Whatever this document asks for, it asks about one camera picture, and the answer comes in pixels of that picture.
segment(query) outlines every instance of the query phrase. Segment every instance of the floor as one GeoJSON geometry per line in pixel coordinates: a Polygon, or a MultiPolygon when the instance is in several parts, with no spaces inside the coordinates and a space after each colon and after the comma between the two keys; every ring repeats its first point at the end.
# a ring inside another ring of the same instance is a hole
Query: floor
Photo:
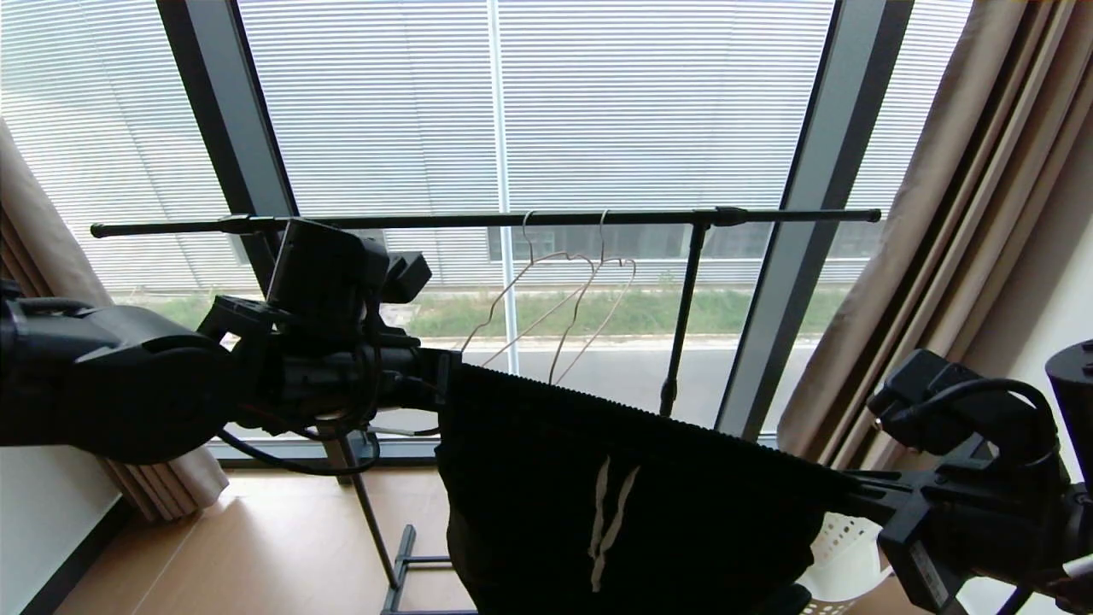
{"type": "MultiPolygon", "coordinates": [[[[435,470],[365,474],[380,530],[396,549],[406,523],[414,553],[446,553],[447,496],[435,470]]],[[[890,579],[853,615],[925,613],[890,579]]],[[[196,519],[134,524],[99,557],[61,615],[302,613],[378,615],[387,586],[351,487],[333,478],[236,471],[196,519]]],[[[450,570],[411,572],[404,610],[473,608],[450,570]]]]}

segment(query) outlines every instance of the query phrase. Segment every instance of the beige curtain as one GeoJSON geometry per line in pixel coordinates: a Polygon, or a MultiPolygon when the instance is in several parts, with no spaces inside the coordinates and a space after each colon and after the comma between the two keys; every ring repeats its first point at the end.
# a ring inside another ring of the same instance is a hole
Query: beige curtain
{"type": "Polygon", "coordinates": [[[973,5],[878,255],[778,425],[781,450],[839,469],[903,453],[865,401],[915,348],[967,351],[1089,114],[1091,49],[1091,2],[973,5]]]}
{"type": "MultiPolygon", "coordinates": [[[[2,274],[28,296],[111,303],[72,233],[35,180],[0,119],[0,253],[2,274]]],[[[121,493],[150,521],[190,515],[216,501],[227,476],[205,449],[158,465],[103,460],[121,493]]]]}

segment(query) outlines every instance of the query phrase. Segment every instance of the road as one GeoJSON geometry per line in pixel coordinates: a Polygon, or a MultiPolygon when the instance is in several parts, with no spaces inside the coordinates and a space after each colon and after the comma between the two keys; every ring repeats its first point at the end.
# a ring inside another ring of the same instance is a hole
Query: road
{"type": "MultiPolygon", "coordinates": [[[[618,348],[589,348],[581,357],[577,367],[562,381],[562,386],[592,393],[656,412],[660,406],[660,386],[668,371],[670,350],[646,348],[640,351],[624,351],[618,348]]],[[[792,386],[800,379],[812,346],[795,347],[786,364],[783,385],[778,387],[771,405],[771,412],[763,424],[763,430],[774,430],[778,417],[792,393],[792,386]]],[[[480,364],[492,353],[469,352],[465,355],[468,363],[480,364]]],[[[573,362],[573,353],[563,353],[555,374],[561,374],[573,362]]],[[[717,417],[717,410],[725,393],[729,368],[736,351],[731,346],[724,348],[701,348],[684,351],[680,364],[679,395],[672,416],[680,421],[712,427],[717,417]]],[[[520,372],[537,380],[546,380],[553,353],[544,347],[529,352],[520,352],[520,372]]],[[[491,368],[504,370],[507,364],[500,357],[490,364],[491,368]]],[[[402,429],[423,429],[436,425],[436,418],[428,413],[418,411],[393,411],[384,413],[376,425],[398,427],[402,429]]]]}

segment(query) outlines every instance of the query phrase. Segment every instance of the robotic arm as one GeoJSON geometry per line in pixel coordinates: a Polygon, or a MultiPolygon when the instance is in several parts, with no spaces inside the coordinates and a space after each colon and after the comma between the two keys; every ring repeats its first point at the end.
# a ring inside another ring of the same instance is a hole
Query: robotic arm
{"type": "MultiPolygon", "coordinates": [[[[380,409],[443,411],[459,354],[422,348],[378,310],[412,300],[430,275],[421,253],[292,220],[267,300],[218,296],[198,332],[141,307],[21,297],[4,282],[0,446],[71,445],[146,464],[218,435],[254,453],[227,423],[321,440],[366,428],[380,409]],[[227,334],[238,338],[231,351],[227,334]]],[[[1085,476],[1091,360],[1085,343],[1047,366],[1085,476]]],[[[533,406],[534,392],[521,402],[533,406]]],[[[929,472],[846,473],[856,488],[838,512],[883,527],[880,545],[912,602],[942,612],[965,580],[986,576],[1019,587],[1007,612],[1033,591],[1093,608],[1093,500],[1071,484],[1038,391],[919,351],[868,406],[901,443],[942,456],[929,472]]]]}

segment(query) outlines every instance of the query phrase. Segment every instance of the wall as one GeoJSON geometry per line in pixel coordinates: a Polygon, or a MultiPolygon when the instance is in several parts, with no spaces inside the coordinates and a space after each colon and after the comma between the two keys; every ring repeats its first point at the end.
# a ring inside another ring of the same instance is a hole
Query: wall
{"type": "Polygon", "coordinates": [[[118,497],[86,453],[0,449],[0,615],[20,613],[118,497]]]}
{"type": "MultiPolygon", "coordinates": [[[[976,338],[965,364],[985,376],[1015,378],[1050,394],[1044,364],[1067,346],[1093,339],[1093,114],[1085,121],[1067,165],[1048,199],[1021,261],[976,338]]],[[[1058,407],[1056,421],[1061,428],[1058,407]]],[[[1080,481],[1073,447],[1065,440],[1063,460],[1080,481]]],[[[965,586],[961,599],[971,615],[995,613],[1012,588],[987,580],[965,586]]],[[[1033,596],[1024,615],[1062,613],[1044,596],[1033,596]]]]}

